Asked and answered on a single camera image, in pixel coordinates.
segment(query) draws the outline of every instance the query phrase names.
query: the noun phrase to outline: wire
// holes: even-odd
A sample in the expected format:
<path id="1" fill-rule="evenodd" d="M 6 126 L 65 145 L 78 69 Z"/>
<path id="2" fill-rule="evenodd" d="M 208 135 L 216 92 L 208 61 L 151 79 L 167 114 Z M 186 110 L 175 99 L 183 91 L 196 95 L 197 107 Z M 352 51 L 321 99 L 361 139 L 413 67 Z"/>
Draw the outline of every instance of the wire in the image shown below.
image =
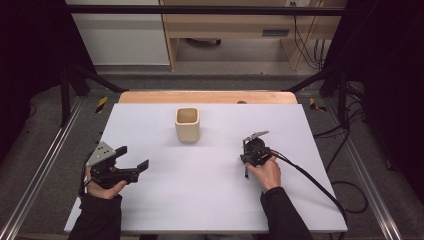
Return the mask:
<path id="1" fill-rule="evenodd" d="M 299 49 L 300 53 L 302 54 L 303 58 L 305 59 L 306 63 L 308 64 L 309 67 L 313 68 L 313 69 L 318 69 L 318 65 L 316 64 L 316 62 L 314 62 L 311 58 L 311 56 L 309 55 L 308 49 L 306 48 L 305 42 L 303 42 L 302 36 L 299 33 L 299 30 L 297 29 L 297 20 L 296 20 L 296 16 L 293 16 L 294 19 L 294 42 L 297 46 L 297 48 Z M 311 66 L 311 64 L 308 62 L 308 59 L 305 56 L 305 53 L 303 52 L 303 50 L 299 47 L 299 44 L 297 43 L 297 35 L 299 35 L 300 41 L 303 44 L 303 49 L 305 49 L 306 55 L 308 56 L 309 60 L 314 63 L 315 66 Z"/>
<path id="2" fill-rule="evenodd" d="M 334 181 L 334 182 L 331 183 L 331 185 L 336 185 L 336 184 L 347 184 L 347 185 L 350 185 L 350 186 L 356 188 L 356 190 L 358 190 L 361 193 L 362 198 L 365 201 L 364 207 L 362 209 L 360 209 L 360 210 L 345 209 L 346 212 L 352 213 L 352 214 L 360 214 L 360 213 L 364 213 L 368 209 L 368 206 L 369 206 L 368 198 L 361 188 L 359 188 L 357 185 L 355 185 L 351 182 L 346 182 L 346 181 Z"/>
<path id="3" fill-rule="evenodd" d="M 347 106 L 347 109 L 350 109 L 354 104 L 360 104 L 361 105 L 361 107 L 362 107 L 362 102 L 361 101 L 354 101 L 354 102 L 351 102 L 348 106 Z"/>
<path id="4" fill-rule="evenodd" d="M 334 153 L 333 157 L 331 158 L 330 162 L 328 163 L 327 167 L 325 167 L 325 172 L 328 173 L 328 171 L 330 170 L 331 165 L 333 165 L 334 160 L 336 160 L 337 155 L 339 154 L 340 150 L 342 149 L 343 145 L 346 143 L 346 140 L 349 136 L 349 128 L 346 132 L 346 135 L 342 141 L 342 143 L 339 145 L 339 147 L 337 148 L 336 152 Z"/>
<path id="5" fill-rule="evenodd" d="M 329 133 L 336 131 L 337 129 L 341 128 L 341 126 L 342 125 L 338 125 L 335 128 L 332 128 L 332 129 L 325 131 L 325 132 L 322 132 L 322 133 L 314 134 L 313 136 L 314 136 L 314 138 L 319 138 L 320 136 L 323 136 L 323 135 L 326 135 L 326 134 L 329 134 Z"/>
<path id="6" fill-rule="evenodd" d="M 34 111 L 28 116 L 28 118 L 32 118 L 37 112 L 37 105 L 30 103 L 30 106 L 34 107 Z"/>
<path id="7" fill-rule="evenodd" d="M 346 216 L 346 211 L 345 211 L 345 209 L 344 209 L 344 207 L 343 207 L 343 205 L 333 196 L 333 195 L 331 195 L 331 193 L 329 193 L 328 191 L 327 191 L 327 189 L 325 189 L 317 180 L 315 180 L 315 178 L 314 177 L 312 177 L 307 171 L 305 171 L 303 168 L 301 168 L 301 167 L 299 167 L 298 165 L 296 165 L 296 164 L 294 164 L 294 163 L 292 163 L 287 157 L 285 157 L 283 154 L 281 154 L 281 153 L 279 153 L 278 151 L 275 151 L 275 150 L 273 150 L 273 149 L 271 149 L 271 150 L 268 150 L 268 149 L 266 149 L 266 148 L 263 148 L 263 147 L 256 147 L 256 146 L 253 146 L 252 145 L 252 147 L 253 148 L 256 148 L 256 149 L 258 149 L 258 150 L 261 150 L 261 151 L 264 151 L 264 152 L 266 152 L 266 153 L 268 153 L 268 154 L 271 154 L 271 155 L 274 155 L 275 157 L 277 157 L 278 159 L 281 159 L 281 160 L 283 160 L 284 162 L 286 162 L 287 164 L 289 164 L 290 166 L 292 166 L 292 167 L 294 167 L 296 170 L 298 170 L 300 173 L 302 173 L 306 178 L 308 178 L 313 184 L 315 184 L 315 186 L 319 189 L 319 190 L 321 190 L 321 192 L 323 192 L 333 203 L 334 203 L 334 205 L 336 205 L 336 207 L 339 209 L 339 211 L 340 211 L 340 213 L 342 214 L 342 216 L 343 216 L 343 219 L 344 219 L 344 221 L 345 221 L 345 223 L 346 223 L 346 225 L 347 225 L 347 216 Z M 344 236 L 345 236 L 345 232 L 342 232 L 342 233 L 340 233 L 340 236 L 339 236 L 339 240 L 342 240 L 342 239 L 344 239 Z"/>
<path id="8" fill-rule="evenodd" d="M 336 134 L 333 134 L 333 135 L 328 135 L 328 136 L 325 136 L 325 137 L 317 137 L 317 138 L 333 138 L 333 137 L 336 137 L 336 136 L 343 135 L 343 134 L 345 134 L 346 132 L 347 132 L 347 131 L 340 132 L 340 133 L 336 133 Z"/>
<path id="9" fill-rule="evenodd" d="M 320 39 L 316 39 L 315 40 L 315 46 L 314 46 L 314 60 L 315 63 L 318 65 L 318 69 L 321 71 L 321 69 L 324 66 L 324 48 L 325 48 L 325 39 L 322 39 L 321 42 L 321 50 L 320 50 L 320 55 L 319 57 L 317 57 L 317 52 L 318 52 L 318 43 L 319 43 Z"/>

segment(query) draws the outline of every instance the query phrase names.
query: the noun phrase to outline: white tabletop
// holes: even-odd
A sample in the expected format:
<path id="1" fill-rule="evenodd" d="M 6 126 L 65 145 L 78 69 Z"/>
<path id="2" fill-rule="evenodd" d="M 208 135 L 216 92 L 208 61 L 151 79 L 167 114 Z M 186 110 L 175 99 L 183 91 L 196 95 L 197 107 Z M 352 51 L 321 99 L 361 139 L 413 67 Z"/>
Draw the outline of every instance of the white tabletop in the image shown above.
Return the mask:
<path id="1" fill-rule="evenodd" d="M 200 111 L 200 140 L 178 141 L 177 108 Z M 279 104 L 115 104 L 102 141 L 128 146 L 118 168 L 150 159 L 139 182 L 121 192 L 122 231 L 138 233 L 260 233 L 267 219 L 255 177 L 244 178 L 242 140 L 254 132 L 294 164 L 308 171 L 330 193 L 329 179 L 301 105 Z M 283 187 L 310 231 L 347 227 L 337 207 L 313 183 L 280 161 Z M 65 231 L 80 214 L 79 199 Z"/>

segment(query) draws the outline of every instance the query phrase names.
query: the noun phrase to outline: beige cup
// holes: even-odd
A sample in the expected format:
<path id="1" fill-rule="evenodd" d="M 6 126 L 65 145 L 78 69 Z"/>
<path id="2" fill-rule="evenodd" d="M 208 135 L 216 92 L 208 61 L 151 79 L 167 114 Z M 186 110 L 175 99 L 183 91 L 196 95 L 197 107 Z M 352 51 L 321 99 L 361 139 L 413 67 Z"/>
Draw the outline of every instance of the beige cup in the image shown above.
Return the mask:
<path id="1" fill-rule="evenodd" d="M 175 113 L 175 129 L 182 143 L 194 143 L 200 138 L 200 114 L 197 108 L 179 108 Z"/>

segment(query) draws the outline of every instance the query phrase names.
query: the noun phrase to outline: black sleeve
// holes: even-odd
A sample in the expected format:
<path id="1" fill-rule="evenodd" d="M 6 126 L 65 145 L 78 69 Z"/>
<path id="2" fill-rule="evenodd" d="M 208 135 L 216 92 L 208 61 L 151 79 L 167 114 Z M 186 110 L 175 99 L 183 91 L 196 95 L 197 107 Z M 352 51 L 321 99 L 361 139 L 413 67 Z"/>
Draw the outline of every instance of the black sleeve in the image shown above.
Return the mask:
<path id="1" fill-rule="evenodd" d="M 81 201 L 81 214 L 69 234 L 69 240 L 120 239 L 121 235 L 120 195 L 112 200 L 85 194 Z"/>
<path id="2" fill-rule="evenodd" d="M 270 240 L 312 240 L 312 235 L 282 187 L 261 195 Z"/>

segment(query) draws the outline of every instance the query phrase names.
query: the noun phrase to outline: power cord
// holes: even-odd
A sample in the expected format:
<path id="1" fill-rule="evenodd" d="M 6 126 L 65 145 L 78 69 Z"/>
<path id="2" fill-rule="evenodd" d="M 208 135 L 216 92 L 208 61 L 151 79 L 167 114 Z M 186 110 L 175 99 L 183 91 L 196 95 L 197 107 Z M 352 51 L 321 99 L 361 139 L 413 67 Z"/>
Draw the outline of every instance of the power cord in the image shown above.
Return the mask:
<path id="1" fill-rule="evenodd" d="M 322 39 L 320 55 L 319 55 L 319 57 L 317 57 L 319 41 L 320 41 L 320 39 L 315 40 L 314 60 L 315 60 L 315 63 L 318 64 L 318 69 L 321 71 L 322 67 L 324 66 L 324 61 L 325 61 L 325 59 L 324 59 L 325 39 Z"/>
<path id="2" fill-rule="evenodd" d="M 290 7 L 296 7 L 296 3 L 290 2 Z M 305 59 L 306 63 L 308 64 L 308 66 L 310 68 L 313 68 L 313 69 L 318 69 L 318 64 L 315 61 L 312 60 L 311 56 L 309 55 L 308 49 L 306 48 L 306 44 L 303 41 L 302 36 L 299 33 L 299 30 L 297 28 L 296 15 L 293 16 L 293 19 L 294 19 L 294 43 L 296 44 L 296 47 L 299 49 L 300 53 L 302 54 L 303 58 Z M 303 49 L 305 49 L 305 52 L 306 52 L 306 55 L 309 58 L 309 61 L 311 63 L 313 63 L 314 66 L 311 66 L 311 63 L 308 61 L 308 58 L 306 58 L 304 51 L 300 48 L 299 44 L 297 43 L 297 35 L 299 35 L 300 41 L 302 42 L 302 45 L 303 45 Z"/>
<path id="3" fill-rule="evenodd" d="M 315 180 L 315 178 L 313 178 L 307 171 L 305 171 L 303 168 L 301 168 L 301 167 L 299 167 L 298 165 L 296 165 L 296 164 L 294 164 L 294 163 L 292 163 L 287 157 L 285 157 L 283 154 L 281 154 L 281 153 L 279 153 L 278 151 L 275 151 L 275 150 L 269 150 L 269 149 L 266 149 L 266 148 L 262 148 L 262 147 L 256 147 L 256 146 L 253 146 L 252 145 L 252 147 L 253 148 L 256 148 L 256 149 L 258 149 L 258 150 L 260 150 L 260 151 L 264 151 L 264 152 L 266 152 L 266 153 L 268 153 L 268 154 L 272 154 L 272 155 L 274 155 L 275 157 L 277 157 L 278 159 L 280 159 L 280 160 L 283 160 L 284 162 L 286 162 L 287 164 L 289 164 L 290 166 L 292 166 L 292 167 L 294 167 L 296 170 L 298 170 L 300 173 L 302 173 L 306 178 L 308 178 L 313 184 L 315 184 L 315 186 L 319 189 L 319 190 L 321 190 L 321 192 L 323 192 L 333 203 L 334 203 L 334 205 L 336 205 L 336 207 L 339 209 L 339 211 L 340 211 L 340 213 L 342 214 L 342 216 L 343 216 L 343 219 L 344 219 L 344 221 L 345 221 L 345 223 L 346 223 L 346 225 L 347 225 L 347 216 L 346 216 L 346 211 L 345 211 L 345 209 L 344 209 L 344 207 L 343 207 L 343 205 L 333 196 L 333 195 L 331 195 L 331 193 L 329 193 L 328 191 L 327 191 L 327 189 L 325 189 L 317 180 Z M 345 235 L 346 235 L 346 233 L 345 232 L 342 232 L 342 233 L 340 233 L 340 236 L 339 236 L 339 240 L 343 240 L 344 239 L 344 237 L 345 237 Z"/>
<path id="4" fill-rule="evenodd" d="M 34 108 L 34 111 L 28 116 L 28 118 L 32 118 L 37 112 L 37 105 L 30 103 L 30 106 Z"/>
<path id="5" fill-rule="evenodd" d="M 344 136 L 344 138 L 343 138 L 343 141 L 342 141 L 342 143 L 340 144 L 340 146 L 337 148 L 337 150 L 336 150 L 336 152 L 334 153 L 334 155 L 333 155 L 333 157 L 331 158 L 331 160 L 330 160 L 330 162 L 329 162 L 329 164 L 327 165 L 327 167 L 325 168 L 325 171 L 328 173 L 328 171 L 330 170 L 330 167 L 332 166 L 332 164 L 334 163 L 334 161 L 335 161 L 335 159 L 336 159 L 336 156 L 338 155 L 338 153 L 340 152 L 340 150 L 342 149 L 342 147 L 344 146 L 344 144 L 346 143 L 346 141 L 347 141 L 347 139 L 348 139 L 348 137 L 349 137 L 349 133 L 350 133 L 350 125 L 353 123 L 353 122 L 355 122 L 356 120 L 358 120 L 358 119 L 361 119 L 362 117 L 363 117 L 363 110 L 362 110 L 362 108 L 361 109 L 358 109 L 358 110 L 356 110 L 355 112 L 353 112 L 352 114 L 350 114 L 350 116 L 349 116 L 349 114 L 348 114 L 348 112 L 349 111 L 351 111 L 351 107 L 354 105 L 354 104 L 360 104 L 361 105 L 361 107 L 362 107 L 362 102 L 361 101 L 354 101 L 354 102 L 352 102 L 352 103 L 350 103 L 347 107 L 346 107 L 346 115 L 347 115 L 347 126 L 346 126 L 346 131 L 345 132 L 340 132 L 339 134 L 333 134 L 333 135 L 330 135 L 330 136 L 327 136 L 328 134 L 330 134 L 330 133 L 333 133 L 333 132 L 335 132 L 335 131 L 337 131 L 338 129 L 340 129 L 341 127 L 342 127 L 342 125 L 338 125 L 338 126 L 336 126 L 336 127 L 334 127 L 334 128 L 332 128 L 332 129 L 330 129 L 330 130 L 327 130 L 327 131 L 325 131 L 325 132 L 323 132 L 323 133 L 319 133 L 319 134 L 314 134 L 313 136 L 314 136 L 314 138 L 316 139 L 316 138 L 324 138 L 324 137 L 331 137 L 331 136 L 336 136 L 336 135 L 340 135 L 340 134 L 345 134 L 345 136 Z M 364 191 L 360 188 L 360 187 L 358 187 L 357 185 L 355 185 L 355 184 L 353 184 L 353 183 L 351 183 L 351 182 L 347 182 L 347 181 L 334 181 L 334 182 L 331 182 L 331 185 L 332 186 L 334 186 L 334 185 L 336 185 L 336 184 L 345 184 L 345 185 L 349 185 L 349 186 L 351 186 L 351 187 L 354 187 L 356 190 L 358 190 L 359 191 L 359 193 L 362 195 L 362 198 L 364 199 L 364 206 L 361 208 L 361 209 L 359 209 L 359 210 L 352 210 L 352 209 L 344 209 L 347 213 L 351 213 L 351 214 L 361 214 L 361 213 L 364 213 L 367 209 L 368 209 L 368 206 L 369 206 L 369 201 L 368 201 L 368 198 L 367 198 L 367 196 L 365 195 L 365 193 L 364 193 Z M 332 240 L 332 239 L 334 239 L 333 238 L 333 234 L 329 234 L 329 237 L 330 237 L 330 239 Z"/>

